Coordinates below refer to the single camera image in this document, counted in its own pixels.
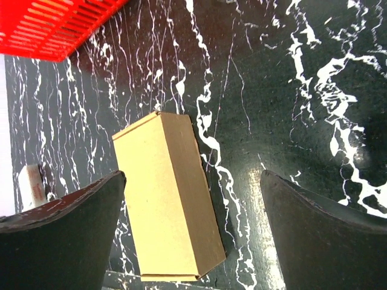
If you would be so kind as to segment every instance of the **basket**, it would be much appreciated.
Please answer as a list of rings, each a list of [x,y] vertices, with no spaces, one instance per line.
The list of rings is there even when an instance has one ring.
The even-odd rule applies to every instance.
[[[128,0],[0,0],[0,53],[61,62]]]

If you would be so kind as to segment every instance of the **brown box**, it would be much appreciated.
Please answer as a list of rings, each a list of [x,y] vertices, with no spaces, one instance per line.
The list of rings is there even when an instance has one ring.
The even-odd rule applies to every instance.
[[[190,118],[154,112],[113,136],[142,281],[195,281],[225,258]]]

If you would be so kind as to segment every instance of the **marble surface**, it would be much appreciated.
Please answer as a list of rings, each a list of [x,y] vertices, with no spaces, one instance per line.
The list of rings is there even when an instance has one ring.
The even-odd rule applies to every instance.
[[[50,199],[71,193],[117,168],[114,133],[189,114],[227,260],[194,286],[140,283],[123,202],[109,270],[123,289],[284,289],[263,169],[387,217],[385,8],[131,0],[63,63],[6,57],[14,182],[40,163]]]

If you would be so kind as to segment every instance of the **white vein pattern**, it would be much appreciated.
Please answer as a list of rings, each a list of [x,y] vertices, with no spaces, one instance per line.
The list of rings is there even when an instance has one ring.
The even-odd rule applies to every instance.
[[[338,158],[341,152],[342,166],[353,169],[350,180],[362,185],[358,203],[368,213],[386,217],[363,202],[365,197],[375,195],[379,204],[387,207],[387,183],[373,187],[356,168],[356,158],[367,149],[361,141],[364,127],[346,114],[352,103],[359,102],[359,96],[346,93],[335,81],[349,63],[362,63],[386,77],[386,64],[380,56],[387,56],[387,52],[378,38],[383,24],[382,0],[372,7],[349,0],[344,13],[353,17],[346,22],[347,27],[339,31],[330,28],[337,19],[333,14],[326,15],[318,22],[324,27],[324,35],[317,33],[314,15],[307,12],[311,2],[305,0],[293,0],[288,7],[278,0],[218,0],[213,7],[213,3],[194,0],[132,3],[63,63],[8,59],[8,75],[15,78],[8,89],[8,94],[15,96],[9,100],[16,156],[14,181],[24,164],[41,163],[51,169],[45,172],[44,180],[52,189],[49,199],[55,199],[117,168],[111,142],[117,131],[155,110],[190,114],[204,168],[209,176],[212,172],[216,176],[211,189],[221,195],[225,215],[218,221],[219,227],[223,239],[230,240],[226,262],[203,277],[199,285],[204,289],[285,289],[259,188],[262,170],[276,170],[282,164],[273,165],[265,147],[251,142],[258,153],[251,157],[256,166],[244,176],[249,183],[244,192],[245,188],[238,185],[239,172],[229,166],[233,155],[224,145],[220,129],[224,115],[232,116],[232,111],[239,110],[238,130],[245,130],[246,138],[265,140],[266,128],[257,123],[265,108],[252,103],[265,95],[258,89],[252,95],[256,89],[252,85],[264,83],[271,73],[281,74],[277,71],[283,70],[285,85],[291,88],[290,109],[283,116],[290,123],[290,131],[285,133],[290,146],[311,151],[307,144],[295,141],[298,122],[306,132],[319,122],[329,124],[330,139],[324,146],[330,149],[332,158]],[[214,7],[222,12],[210,14]],[[376,22],[368,26],[366,16],[371,11]],[[210,31],[210,24],[219,26],[214,28],[216,33]],[[365,31],[372,36],[370,49],[357,54],[354,47]],[[305,56],[324,52],[323,38],[339,43],[341,49],[311,72]],[[278,55],[281,57],[275,62],[270,59]],[[262,73],[250,73],[246,66],[249,58],[252,62],[259,60]],[[291,64],[291,73],[286,72],[284,62]],[[269,92],[269,98],[275,94]],[[314,109],[316,102],[327,113],[324,119]],[[357,142],[350,141],[352,135]],[[301,186],[307,171],[297,166],[284,169]],[[348,205],[346,182],[344,178],[340,203]],[[16,203],[20,209],[18,193]],[[131,289],[131,282],[139,279],[125,202],[115,231],[110,268],[128,277],[122,280],[124,289]],[[145,287],[190,289],[187,283]]]

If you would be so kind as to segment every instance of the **box side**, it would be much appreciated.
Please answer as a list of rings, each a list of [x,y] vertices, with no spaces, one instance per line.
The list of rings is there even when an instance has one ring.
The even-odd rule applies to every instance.
[[[114,140],[140,272],[197,274],[160,117]]]
[[[198,275],[141,275],[141,281],[147,282],[189,282],[197,281]]]
[[[140,127],[141,125],[151,121],[152,119],[157,117],[159,114],[160,114],[160,112],[153,112],[153,113],[150,113],[149,115],[145,116],[144,118],[139,119],[137,122],[134,122],[129,127],[126,127],[125,129],[121,130],[120,132],[114,134],[112,137],[113,141],[126,135],[127,133],[133,131],[134,129]]]
[[[200,275],[225,258],[197,142],[187,115],[162,114],[184,215]]]

